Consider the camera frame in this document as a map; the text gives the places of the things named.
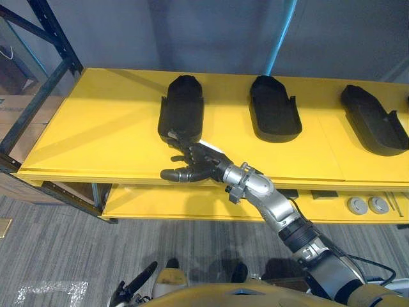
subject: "wire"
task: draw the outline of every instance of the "wire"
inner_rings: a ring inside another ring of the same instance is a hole
[[[271,71],[273,69],[275,59],[277,58],[277,55],[278,55],[279,50],[281,48],[282,42],[284,41],[284,37],[286,37],[287,30],[288,30],[289,24],[291,22],[291,19],[293,18],[296,5],[297,5],[297,0],[292,0],[291,3],[290,3],[290,8],[289,8],[289,12],[287,14],[287,18],[286,18],[284,26],[282,27],[282,30],[281,30],[280,39],[279,39],[277,45],[274,47],[274,49],[271,52],[270,61],[268,62],[268,66],[267,66],[267,69],[265,71],[265,75],[271,75]]]
[[[301,217],[304,219],[304,221],[309,221],[309,220],[303,215],[303,213],[301,212],[301,210],[300,210],[300,208],[298,207],[298,205],[297,205],[297,203],[295,202],[295,200],[293,200],[292,198],[287,198],[287,199],[288,199],[289,201],[292,201],[292,202],[293,202],[294,206],[295,206],[295,207],[297,208],[297,210],[298,210],[298,213],[301,215]],[[389,276],[389,278],[387,278],[385,281],[383,281],[382,283],[380,283],[380,286],[386,286],[386,285],[388,285],[389,283],[391,283],[391,282],[395,279],[395,277],[396,277],[396,271],[395,271],[394,269],[392,269],[392,268],[390,268],[390,267],[387,267],[386,265],[379,264],[378,262],[375,262],[375,261],[372,261],[372,260],[368,260],[368,259],[361,258],[361,257],[358,257],[358,256],[346,254],[341,248],[339,248],[337,245],[335,245],[335,243],[333,243],[326,235],[324,235],[324,234],[323,234],[322,232],[320,232],[318,229],[316,229],[316,231],[317,231],[321,236],[323,236],[324,238],[326,238],[331,244],[333,244],[335,248],[337,248],[346,258],[348,258],[348,259],[357,267],[357,269],[359,270],[359,273],[361,273],[362,278],[365,280],[365,282],[367,281],[367,279],[365,278],[365,275],[364,275],[364,273],[362,272],[362,269],[359,267],[359,265],[356,264],[355,261],[353,261],[353,259],[358,260],[358,261],[362,261],[362,262],[366,262],[367,264],[372,264],[372,265],[375,265],[375,266],[377,266],[377,267],[381,267],[382,269],[385,269],[385,270],[391,272],[392,274]]]
[[[142,300],[143,300],[144,302],[146,302],[145,299],[148,300],[148,301],[150,301],[152,298],[146,295],[146,296],[142,297]]]
[[[297,203],[295,202],[294,199],[292,199],[292,198],[287,198],[287,199],[293,202],[295,208],[297,208],[298,213],[301,215],[301,217],[304,219],[304,221],[312,223],[310,220],[308,220],[308,219],[303,215],[303,213],[301,212],[300,208],[298,207],[298,205],[297,205]],[[345,253],[338,245],[336,245],[332,240],[330,240],[326,235],[324,235],[322,232],[320,232],[317,228],[314,228],[314,229],[315,229],[316,232],[318,232],[318,234],[319,234],[320,236],[322,236],[322,237],[327,241],[327,243],[331,244],[334,248],[336,248],[336,249],[338,250],[338,252],[339,252],[340,254],[342,254],[342,255],[343,255],[344,257],[346,257],[351,263],[354,264],[354,266],[358,269],[359,274],[362,276],[362,279],[363,279],[364,282],[366,283],[367,279],[366,279],[366,277],[365,277],[364,271],[363,271],[363,270],[360,268],[360,266],[353,260],[353,258],[350,257],[347,253]]]
[[[382,283],[380,283],[380,286],[386,286],[386,285],[388,285],[388,284],[391,283],[391,282],[395,279],[395,277],[396,277],[396,271],[395,271],[394,269],[390,268],[390,267],[387,267],[386,265],[379,264],[378,262],[375,262],[375,261],[372,261],[372,260],[368,260],[368,259],[365,259],[365,258],[361,258],[361,257],[358,257],[358,256],[354,256],[354,255],[348,255],[348,256],[351,257],[351,258],[353,258],[353,259],[356,259],[356,260],[358,260],[358,261],[366,262],[367,264],[372,264],[372,265],[375,265],[375,266],[377,266],[377,267],[381,267],[382,269],[385,269],[385,270],[391,272],[392,274],[389,276],[389,278],[386,279],[385,281],[383,281]]]
[[[12,55],[10,57],[8,57],[7,55],[5,55],[1,50],[0,53],[2,56],[4,56],[6,59],[13,59],[13,47],[10,46],[10,52],[12,53]]]

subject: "black foot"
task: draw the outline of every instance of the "black foot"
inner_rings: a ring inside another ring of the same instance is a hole
[[[176,258],[171,258],[167,261],[166,267],[172,269],[179,269],[179,261]]]
[[[233,275],[231,276],[231,282],[232,283],[243,283],[247,279],[248,273],[249,273],[249,270],[247,266],[243,262],[239,262],[236,265]]]

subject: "blue light strip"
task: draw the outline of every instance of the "blue light strip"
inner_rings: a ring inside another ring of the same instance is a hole
[[[268,62],[267,69],[265,70],[265,75],[271,75],[275,59],[277,58],[277,55],[279,53],[279,50],[281,48],[282,42],[284,41],[284,37],[286,37],[287,30],[289,27],[289,24],[291,22],[291,19],[293,18],[294,11],[295,11],[295,6],[297,5],[297,0],[288,0],[290,2],[290,8],[289,12],[287,14],[287,18],[285,20],[285,23],[282,25],[282,30],[281,30],[281,36],[280,39],[277,43],[277,45],[274,46],[271,56],[270,56],[270,61]]]

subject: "black cable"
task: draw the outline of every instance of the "black cable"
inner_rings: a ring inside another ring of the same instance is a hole
[[[389,276],[389,278],[386,279],[385,281],[383,281],[382,283],[380,283],[380,286],[386,286],[386,285],[388,285],[388,284],[391,283],[391,282],[395,279],[395,277],[396,277],[396,271],[395,271],[394,269],[392,269],[391,267],[387,267],[386,265],[379,264],[378,262],[375,262],[375,261],[372,261],[372,260],[368,260],[368,259],[365,259],[365,258],[361,258],[361,257],[358,257],[358,256],[354,256],[354,255],[348,255],[348,256],[351,257],[351,258],[353,258],[353,259],[356,259],[356,260],[358,260],[358,261],[366,262],[367,264],[372,264],[372,265],[375,265],[375,266],[377,266],[377,267],[381,267],[382,269],[385,269],[385,270],[391,272],[392,274]]]
[[[297,203],[295,202],[294,199],[292,198],[287,198],[288,200],[290,200],[295,208],[298,210],[298,213],[301,215],[302,219],[304,219],[304,221],[312,223],[310,220],[308,220],[303,213],[301,212],[300,208],[298,207]],[[353,260],[352,257],[350,257],[347,253],[345,253],[338,245],[336,245],[334,242],[332,242],[332,240],[330,240],[326,235],[324,235],[322,232],[320,232],[317,228],[314,228],[316,232],[318,232],[318,234],[320,236],[322,236],[323,238],[326,239],[327,242],[331,243],[333,245],[334,248],[336,248],[338,250],[338,252],[340,252],[340,254],[342,254],[344,257],[346,257],[359,271],[360,275],[362,276],[362,279],[364,280],[364,282],[366,283],[367,279],[365,277],[364,272],[362,271],[362,269],[360,268],[360,266]]]

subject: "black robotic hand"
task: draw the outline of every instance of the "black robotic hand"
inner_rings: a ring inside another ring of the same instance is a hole
[[[188,166],[176,169],[163,169],[160,177],[174,182],[195,182],[212,178],[221,182],[226,168],[233,162],[221,152],[202,143],[189,143],[183,137],[169,132],[174,141],[171,145],[183,155],[171,157],[172,161],[185,161]]]

